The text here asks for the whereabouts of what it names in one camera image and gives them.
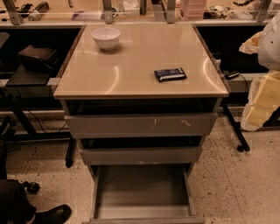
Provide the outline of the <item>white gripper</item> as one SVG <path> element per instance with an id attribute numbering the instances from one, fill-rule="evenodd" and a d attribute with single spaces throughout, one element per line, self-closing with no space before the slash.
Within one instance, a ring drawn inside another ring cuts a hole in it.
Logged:
<path id="1" fill-rule="evenodd" d="M 263 78 L 254 78 L 250 84 L 248 104 L 251 107 L 246 122 L 262 127 L 271 113 L 280 107 L 280 72 L 268 73 Z"/>

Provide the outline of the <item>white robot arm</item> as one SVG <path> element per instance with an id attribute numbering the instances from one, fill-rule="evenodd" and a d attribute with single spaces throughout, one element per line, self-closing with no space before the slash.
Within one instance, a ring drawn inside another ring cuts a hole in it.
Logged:
<path id="1" fill-rule="evenodd" d="M 241 127 L 255 131 L 280 107 L 280 12 L 262 31 L 242 43 L 239 51 L 256 53 L 258 63 L 269 69 L 261 79 L 252 81 L 248 103 L 242 112 Z"/>

